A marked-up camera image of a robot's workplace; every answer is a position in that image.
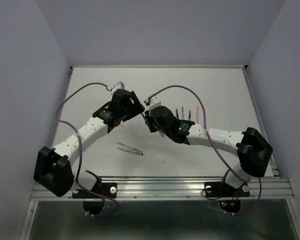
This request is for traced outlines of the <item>purple pen white label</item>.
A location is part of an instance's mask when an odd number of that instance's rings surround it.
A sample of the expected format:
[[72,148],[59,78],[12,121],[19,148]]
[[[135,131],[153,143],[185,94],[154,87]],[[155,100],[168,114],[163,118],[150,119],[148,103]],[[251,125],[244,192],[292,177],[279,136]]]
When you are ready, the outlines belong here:
[[184,111],[184,107],[181,106],[181,119],[184,120],[185,119],[185,111]]

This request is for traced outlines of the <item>green clear pen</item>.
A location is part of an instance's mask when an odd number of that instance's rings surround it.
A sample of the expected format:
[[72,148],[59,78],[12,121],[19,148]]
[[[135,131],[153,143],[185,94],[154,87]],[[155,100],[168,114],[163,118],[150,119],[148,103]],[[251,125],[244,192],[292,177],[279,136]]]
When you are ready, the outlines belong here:
[[117,143],[118,145],[124,147],[124,148],[127,148],[127,149],[134,149],[134,147],[129,146],[129,145],[127,145],[127,144],[124,144],[124,143],[121,143],[121,142],[116,142],[116,143]]

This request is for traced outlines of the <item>blue clear pen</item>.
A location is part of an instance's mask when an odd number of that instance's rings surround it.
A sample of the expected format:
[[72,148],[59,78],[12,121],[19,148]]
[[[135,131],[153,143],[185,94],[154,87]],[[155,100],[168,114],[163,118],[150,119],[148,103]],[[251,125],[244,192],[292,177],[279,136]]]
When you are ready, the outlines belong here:
[[117,147],[117,150],[129,153],[129,154],[133,154],[133,155],[138,155],[138,156],[143,156],[144,155],[143,152],[135,151],[135,150],[132,150],[132,149],[127,149],[127,148],[124,148],[124,147]]

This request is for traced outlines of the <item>orange highlighter pen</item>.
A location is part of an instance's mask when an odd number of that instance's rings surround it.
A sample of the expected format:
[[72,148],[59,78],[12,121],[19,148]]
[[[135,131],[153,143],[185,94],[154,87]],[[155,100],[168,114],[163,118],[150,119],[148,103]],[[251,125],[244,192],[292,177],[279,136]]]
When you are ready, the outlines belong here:
[[195,118],[195,121],[196,121],[197,124],[200,123],[200,108],[199,108],[198,105],[196,106],[196,118]]

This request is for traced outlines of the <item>light purple pen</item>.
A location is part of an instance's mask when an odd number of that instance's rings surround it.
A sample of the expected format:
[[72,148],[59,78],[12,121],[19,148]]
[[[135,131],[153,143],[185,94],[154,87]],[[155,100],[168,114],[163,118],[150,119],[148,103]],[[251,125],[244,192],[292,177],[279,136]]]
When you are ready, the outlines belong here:
[[144,113],[141,113],[141,116],[142,116],[142,118],[144,119],[144,121],[146,121],[147,119],[146,119],[146,116],[145,116],[145,114]]

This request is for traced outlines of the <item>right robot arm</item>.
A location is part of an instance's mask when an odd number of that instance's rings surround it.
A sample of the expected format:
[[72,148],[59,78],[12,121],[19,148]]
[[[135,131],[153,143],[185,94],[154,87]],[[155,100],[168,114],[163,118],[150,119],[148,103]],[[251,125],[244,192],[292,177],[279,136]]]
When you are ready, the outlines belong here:
[[208,129],[194,121],[176,118],[162,105],[147,110],[144,119],[150,132],[159,131],[177,144],[211,147],[218,156],[225,151],[238,157],[234,167],[225,163],[228,170],[220,182],[225,195],[232,195],[252,177],[265,176],[273,147],[255,128],[248,127],[245,131]]

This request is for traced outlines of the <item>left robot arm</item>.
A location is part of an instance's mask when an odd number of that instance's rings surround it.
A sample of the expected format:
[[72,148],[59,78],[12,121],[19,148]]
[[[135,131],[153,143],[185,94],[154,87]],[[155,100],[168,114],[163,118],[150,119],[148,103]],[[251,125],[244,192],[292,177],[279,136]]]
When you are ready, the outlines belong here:
[[52,148],[44,146],[39,150],[34,181],[62,197],[74,184],[79,184],[83,152],[121,122],[140,115],[144,110],[134,91],[115,90],[112,99],[95,111],[80,129],[69,125],[74,134]]

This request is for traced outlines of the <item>aluminium rail frame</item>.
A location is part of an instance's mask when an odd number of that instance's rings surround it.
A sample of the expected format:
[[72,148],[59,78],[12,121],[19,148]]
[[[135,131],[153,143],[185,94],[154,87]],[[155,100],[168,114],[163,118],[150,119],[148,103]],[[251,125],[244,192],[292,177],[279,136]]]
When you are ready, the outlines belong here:
[[[80,129],[100,106],[111,99],[114,84],[123,82],[140,102],[157,96],[174,115],[196,118],[206,129],[243,132],[264,127],[247,82],[245,68],[239,66],[79,66],[72,69],[67,95],[76,95],[63,107],[61,119]],[[35,183],[30,201],[35,217],[28,237],[49,240],[133,240],[154,239],[234,239],[300,240],[299,218],[295,216],[295,196],[290,181],[273,174],[269,163],[265,177],[247,183],[250,196],[241,197],[237,214],[225,212],[218,200],[202,195],[204,184],[221,182],[238,157],[212,147],[174,143],[159,133],[151,133],[141,116],[95,141],[84,151],[79,184],[91,189],[94,183],[85,170],[117,183],[119,209],[102,218],[85,216],[83,199],[74,199],[74,184],[58,197]],[[53,145],[73,135],[59,124]],[[120,142],[134,147],[135,155],[117,150]]]

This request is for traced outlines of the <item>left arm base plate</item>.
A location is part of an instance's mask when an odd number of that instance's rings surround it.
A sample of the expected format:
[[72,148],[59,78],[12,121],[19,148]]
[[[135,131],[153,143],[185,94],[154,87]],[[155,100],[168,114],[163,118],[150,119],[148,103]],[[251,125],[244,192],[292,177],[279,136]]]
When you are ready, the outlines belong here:
[[93,219],[105,218],[116,213],[120,207],[116,200],[118,192],[118,184],[116,182],[103,182],[102,178],[94,172],[85,170],[92,180],[93,186],[91,189],[82,187],[72,191],[74,199],[82,199],[82,209],[85,216]]

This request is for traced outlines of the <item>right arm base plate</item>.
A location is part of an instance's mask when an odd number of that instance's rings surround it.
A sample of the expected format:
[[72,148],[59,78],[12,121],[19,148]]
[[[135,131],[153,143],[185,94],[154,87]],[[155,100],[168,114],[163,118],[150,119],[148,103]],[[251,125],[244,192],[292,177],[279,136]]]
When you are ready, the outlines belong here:
[[250,196],[249,187],[246,183],[235,189],[221,181],[205,182],[201,193],[210,201],[218,200],[220,208],[231,214],[237,214],[240,211],[242,205],[240,198]]

